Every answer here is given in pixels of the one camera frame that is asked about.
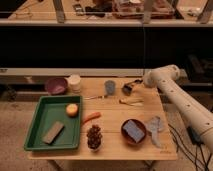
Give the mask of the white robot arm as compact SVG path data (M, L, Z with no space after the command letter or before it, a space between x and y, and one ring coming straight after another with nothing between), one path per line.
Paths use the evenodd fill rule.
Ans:
M159 88L188 120L213 154L213 113L176 84L179 77L180 69L176 65L150 69L143 75L143 82L135 85L131 95L124 98L123 102L139 103L144 99L143 88Z

